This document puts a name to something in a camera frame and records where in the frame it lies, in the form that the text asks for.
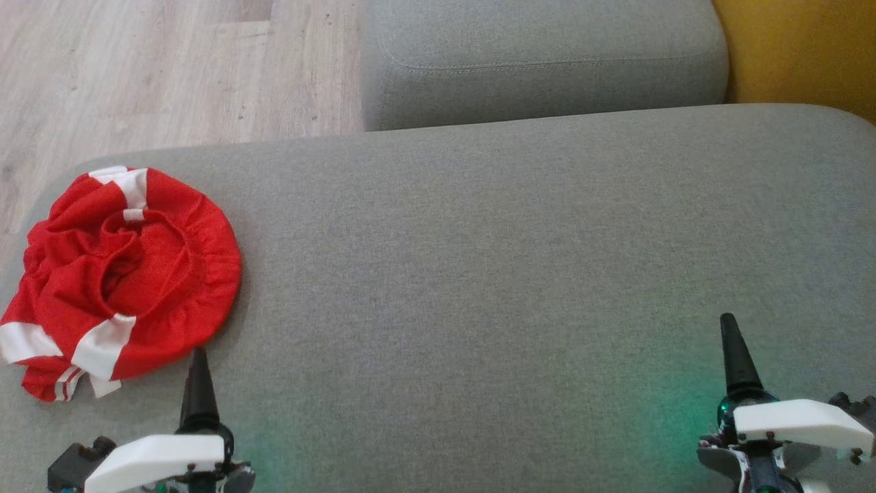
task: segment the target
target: white stripe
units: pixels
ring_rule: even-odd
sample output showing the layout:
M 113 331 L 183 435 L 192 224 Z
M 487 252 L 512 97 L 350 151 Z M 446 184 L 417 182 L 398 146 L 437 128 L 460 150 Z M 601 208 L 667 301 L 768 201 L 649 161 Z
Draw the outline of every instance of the white stripe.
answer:
M 0 325 L 0 350 L 8 363 L 36 356 L 63 356 L 41 325 L 9 322 Z
M 101 380 L 94 375 L 91 375 L 88 379 L 91 381 L 91 388 L 95 390 L 95 397 L 98 399 L 106 396 L 110 392 L 115 392 L 122 388 L 122 383 L 118 380 L 110 380 L 107 382 L 106 380 Z
M 112 380 L 118 356 L 128 344 L 136 323 L 137 317 L 126 317 L 121 313 L 104 320 L 79 339 L 70 361 L 101 380 Z
M 88 176 L 104 185 L 109 182 L 118 185 L 128 202 L 128 209 L 146 208 L 146 168 L 128 171 L 124 166 L 114 166 L 92 171 Z
M 58 377 L 58 380 L 55 381 L 55 400 L 56 401 L 65 401 L 65 400 L 69 399 L 71 395 L 73 395 L 73 392 L 68 392 L 67 399 L 64 398 L 64 383 L 67 382 L 67 378 L 70 378 L 70 375 L 72 375 L 73 372 L 76 371 L 77 369 L 78 369 L 77 367 L 67 368 L 67 370 L 64 373 L 60 374 L 60 376 Z
M 144 221 L 143 209 L 125 209 L 122 211 L 125 221 Z

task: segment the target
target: gray upholstered surface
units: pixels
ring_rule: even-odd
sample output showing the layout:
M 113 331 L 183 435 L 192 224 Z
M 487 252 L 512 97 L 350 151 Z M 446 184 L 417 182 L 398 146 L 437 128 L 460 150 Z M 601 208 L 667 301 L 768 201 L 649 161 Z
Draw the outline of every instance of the gray upholstered surface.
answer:
M 258 491 L 726 491 L 695 454 L 723 311 L 780 397 L 876 392 L 876 129 L 840 111 L 620 112 L 81 170 L 117 164 L 205 191 L 237 231 L 244 286 L 208 350 Z M 53 405 L 3 368 L 3 491 L 39 491 L 71 441 L 170 432 L 183 367 Z M 830 454 L 810 472 L 840 493 L 876 477 Z
M 709 0 L 362 0 L 365 128 L 724 99 Z

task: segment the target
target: black pointed tip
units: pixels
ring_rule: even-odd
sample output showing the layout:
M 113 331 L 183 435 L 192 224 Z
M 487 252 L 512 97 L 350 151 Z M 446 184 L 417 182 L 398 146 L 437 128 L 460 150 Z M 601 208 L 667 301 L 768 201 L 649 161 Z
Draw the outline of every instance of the black pointed tip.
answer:
M 721 340 L 724 344 L 724 374 L 727 380 L 727 395 L 742 389 L 761 389 L 763 383 L 754 367 L 748 346 L 739 331 L 736 318 L 731 313 L 721 316 Z
M 194 421 L 219 423 L 219 408 L 216 406 L 213 391 L 213 377 L 210 375 L 207 352 L 203 347 L 196 347 L 192 351 L 186 389 L 182 398 L 180 428 Z

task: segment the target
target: stitching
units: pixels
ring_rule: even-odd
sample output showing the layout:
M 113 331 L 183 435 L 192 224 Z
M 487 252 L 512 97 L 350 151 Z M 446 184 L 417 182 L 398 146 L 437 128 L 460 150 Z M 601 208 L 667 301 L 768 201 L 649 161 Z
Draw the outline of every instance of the stitching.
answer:
M 411 65 L 407 63 L 403 63 L 399 61 L 397 58 L 392 56 L 389 53 L 389 50 L 386 49 L 384 45 L 383 32 L 384 30 L 380 26 L 380 21 L 377 21 L 377 42 L 378 47 L 380 48 L 380 53 L 384 54 L 386 58 L 395 65 L 397 68 L 402 68 L 406 72 L 444 72 L 447 74 L 464 74 L 469 72 L 502 72 L 502 71 L 511 71 L 511 70 L 522 70 L 522 69 L 531 69 L 531 68 L 550 68 L 555 65 L 565 65 L 569 67 L 576 66 L 584 66 L 584 65 L 604 65 L 609 63 L 617 63 L 617 64 L 635 64 L 635 63 L 651 63 L 658 61 L 680 61 L 680 60 L 689 60 L 699 57 L 706 57 L 710 55 L 720 54 L 721 50 L 721 32 L 718 30 L 715 33 L 715 39 L 712 41 L 710 47 L 706 48 L 702 52 L 696 54 L 686 54 L 682 56 L 665 56 L 660 58 L 617 58 L 617 59 L 595 59 L 595 60 L 586 60 L 586 59 L 556 59 L 556 60 L 547 60 L 547 61 L 498 61 L 495 63 L 485 63 L 482 65 L 451 65 L 447 67 L 440 66 L 428 66 L 428 65 Z

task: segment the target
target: red garment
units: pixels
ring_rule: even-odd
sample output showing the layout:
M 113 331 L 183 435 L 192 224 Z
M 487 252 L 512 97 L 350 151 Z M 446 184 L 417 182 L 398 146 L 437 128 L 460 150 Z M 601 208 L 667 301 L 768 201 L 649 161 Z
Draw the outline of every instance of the red garment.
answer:
M 78 177 L 27 239 L 0 349 L 43 401 L 69 400 L 85 372 L 100 396 L 178 360 L 219 329 L 240 285 L 223 212 L 156 169 Z

